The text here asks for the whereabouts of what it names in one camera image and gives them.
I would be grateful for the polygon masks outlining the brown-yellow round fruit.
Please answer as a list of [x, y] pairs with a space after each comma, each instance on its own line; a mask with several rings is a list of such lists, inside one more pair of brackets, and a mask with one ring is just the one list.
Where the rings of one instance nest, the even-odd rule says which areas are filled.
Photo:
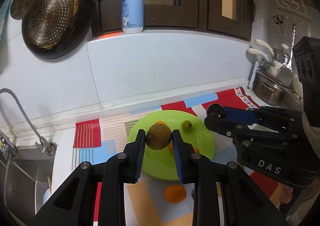
[[146, 134], [146, 144], [152, 150], [162, 150], [171, 142], [171, 130], [165, 124], [152, 125]]

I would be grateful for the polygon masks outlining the dark plum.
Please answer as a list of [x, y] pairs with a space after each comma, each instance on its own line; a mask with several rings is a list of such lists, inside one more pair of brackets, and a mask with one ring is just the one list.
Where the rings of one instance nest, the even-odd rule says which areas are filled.
[[220, 105], [219, 103], [213, 103], [210, 104], [207, 107], [206, 115], [216, 117], [216, 118], [225, 118], [226, 117], [226, 111], [224, 106]]

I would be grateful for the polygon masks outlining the steel cooking pot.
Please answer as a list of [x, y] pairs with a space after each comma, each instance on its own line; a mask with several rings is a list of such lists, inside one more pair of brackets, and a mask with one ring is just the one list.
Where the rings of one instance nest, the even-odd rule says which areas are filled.
[[283, 89], [260, 74], [255, 78], [253, 90], [259, 99], [274, 107], [279, 107], [281, 105], [285, 95]]

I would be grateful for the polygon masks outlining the metal dish rack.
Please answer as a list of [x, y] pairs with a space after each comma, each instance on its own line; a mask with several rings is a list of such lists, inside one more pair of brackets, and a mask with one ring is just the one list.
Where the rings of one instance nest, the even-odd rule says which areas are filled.
[[276, 78], [272, 77], [266, 70], [267, 63], [256, 61], [253, 64], [253, 68], [251, 71], [251, 76], [249, 78], [248, 89], [253, 90], [255, 84], [255, 78], [258, 74], [268, 78], [270, 81], [273, 81], [277, 84], [281, 89], [285, 91], [283, 102], [279, 107], [281, 108], [289, 108], [295, 110], [302, 110], [303, 108], [303, 99], [296, 94], [296, 92], [288, 87], [284, 86], [281, 82], [279, 82]]

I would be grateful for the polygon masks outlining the small orange front plate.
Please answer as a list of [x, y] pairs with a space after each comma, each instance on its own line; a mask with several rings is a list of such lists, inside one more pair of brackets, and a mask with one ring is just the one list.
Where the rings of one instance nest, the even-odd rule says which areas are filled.
[[200, 150], [195, 146], [193, 147], [193, 150], [194, 150], [195, 153], [200, 153]]

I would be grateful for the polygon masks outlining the small orange plate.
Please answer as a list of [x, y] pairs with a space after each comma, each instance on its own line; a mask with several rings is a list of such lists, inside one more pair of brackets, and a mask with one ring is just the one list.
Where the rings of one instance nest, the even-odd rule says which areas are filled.
[[200, 150], [195, 146], [193, 147], [193, 150], [194, 150], [195, 153], [200, 153]]
[[155, 124], [162, 124], [162, 125], [167, 125], [165, 122], [163, 121], [157, 121]]

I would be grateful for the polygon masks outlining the colourful patchwork table mat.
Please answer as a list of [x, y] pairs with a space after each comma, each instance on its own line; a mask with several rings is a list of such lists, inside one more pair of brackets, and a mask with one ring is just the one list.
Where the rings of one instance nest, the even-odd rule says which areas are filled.
[[[76, 123], [72, 167], [81, 162], [100, 164], [121, 152], [134, 141], [140, 129], [148, 130], [156, 122], [178, 129], [186, 119], [195, 131], [182, 138], [212, 161], [226, 164], [236, 160], [236, 149], [226, 137], [204, 126], [206, 109], [212, 103], [239, 109], [259, 108], [263, 102], [242, 87], [154, 106], [128, 114]], [[126, 222], [128, 225], [191, 225], [193, 186], [178, 182], [171, 147], [161, 151], [145, 150], [142, 174], [137, 184], [125, 186]]]

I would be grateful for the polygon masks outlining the green lime on plate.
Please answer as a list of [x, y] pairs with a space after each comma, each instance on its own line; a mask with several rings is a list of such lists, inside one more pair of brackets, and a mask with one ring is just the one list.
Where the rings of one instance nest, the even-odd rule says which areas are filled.
[[185, 120], [181, 123], [182, 130], [189, 132], [193, 129], [193, 124], [189, 120]]

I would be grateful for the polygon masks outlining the large orange on plate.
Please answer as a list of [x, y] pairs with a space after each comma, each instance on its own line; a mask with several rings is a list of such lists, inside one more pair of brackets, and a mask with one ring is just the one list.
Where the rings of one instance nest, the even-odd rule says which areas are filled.
[[168, 145], [168, 149], [169, 149], [170, 152], [173, 152], [173, 145], [172, 145], [172, 143], [170, 143], [170, 144]]

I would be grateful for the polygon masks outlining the stainless steel sink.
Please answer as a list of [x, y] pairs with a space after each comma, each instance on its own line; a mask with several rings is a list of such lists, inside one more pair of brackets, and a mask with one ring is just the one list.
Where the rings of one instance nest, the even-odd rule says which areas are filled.
[[27, 225], [43, 206], [52, 179], [55, 154], [36, 146], [20, 146], [14, 156], [1, 156], [1, 202], [12, 216]]

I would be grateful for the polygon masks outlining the green plate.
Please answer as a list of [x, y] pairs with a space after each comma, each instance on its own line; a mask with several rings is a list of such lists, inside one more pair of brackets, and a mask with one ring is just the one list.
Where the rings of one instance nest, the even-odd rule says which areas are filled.
[[[185, 120], [189, 120], [193, 124], [193, 129], [189, 132], [181, 128], [181, 123]], [[214, 155], [215, 140], [213, 132], [207, 130], [204, 121], [195, 115], [179, 110], [158, 110], [139, 113], [136, 121], [128, 135], [129, 143], [135, 141], [140, 129], [147, 132], [157, 121], [163, 121], [172, 131], [179, 130], [183, 141], [197, 147], [200, 150], [200, 154], [210, 159]], [[168, 148], [155, 151], [146, 147], [142, 171], [157, 179], [178, 180], [174, 154]]]

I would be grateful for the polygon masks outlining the small orange back plate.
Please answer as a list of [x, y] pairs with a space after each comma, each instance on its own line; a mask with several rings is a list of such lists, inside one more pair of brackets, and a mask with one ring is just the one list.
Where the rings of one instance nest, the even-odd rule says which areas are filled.
[[155, 124], [162, 124], [162, 125], [167, 125], [165, 122], [163, 121], [157, 121]]

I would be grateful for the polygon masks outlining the metal spatula turner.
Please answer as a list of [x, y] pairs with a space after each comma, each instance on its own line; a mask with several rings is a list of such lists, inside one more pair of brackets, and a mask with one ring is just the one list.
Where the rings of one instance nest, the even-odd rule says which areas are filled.
[[293, 47], [296, 39], [296, 24], [292, 24], [292, 34], [291, 34], [291, 51], [290, 58], [286, 65], [283, 65], [277, 71], [276, 78], [279, 82], [281, 82], [284, 86], [291, 86], [293, 80], [293, 71], [292, 71], [292, 60], [293, 60]]

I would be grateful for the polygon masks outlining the white blue pump bottle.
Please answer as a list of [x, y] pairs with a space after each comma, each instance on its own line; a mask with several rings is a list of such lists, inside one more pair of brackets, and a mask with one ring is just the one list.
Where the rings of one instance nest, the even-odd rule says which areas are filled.
[[144, 0], [121, 0], [121, 22], [124, 34], [137, 34], [144, 28]]

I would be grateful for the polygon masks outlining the brass perforated strainer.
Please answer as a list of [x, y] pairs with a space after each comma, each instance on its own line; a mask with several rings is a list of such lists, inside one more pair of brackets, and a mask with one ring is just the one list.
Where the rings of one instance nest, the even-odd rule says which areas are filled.
[[77, 10], [78, 0], [42, 0], [23, 21], [25, 43], [35, 49], [52, 49], [72, 30]]

